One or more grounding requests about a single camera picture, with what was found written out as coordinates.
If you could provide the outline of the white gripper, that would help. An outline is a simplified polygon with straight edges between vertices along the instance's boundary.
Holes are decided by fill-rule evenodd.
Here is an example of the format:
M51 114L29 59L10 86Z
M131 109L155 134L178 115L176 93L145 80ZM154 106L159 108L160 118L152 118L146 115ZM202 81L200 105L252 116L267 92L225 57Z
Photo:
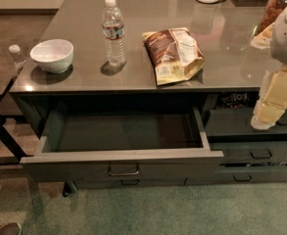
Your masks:
M287 109L287 65L275 72L267 71L261 85L261 100L253 110L251 126L257 130L268 130Z

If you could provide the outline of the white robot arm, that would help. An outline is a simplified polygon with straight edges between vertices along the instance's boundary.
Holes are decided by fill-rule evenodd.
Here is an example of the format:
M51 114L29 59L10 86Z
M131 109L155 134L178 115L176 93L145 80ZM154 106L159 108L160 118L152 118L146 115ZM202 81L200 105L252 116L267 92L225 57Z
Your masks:
M257 130L268 130L287 110L287 7L276 19L270 38L270 54L282 63L279 70L266 72L263 77L251 126Z

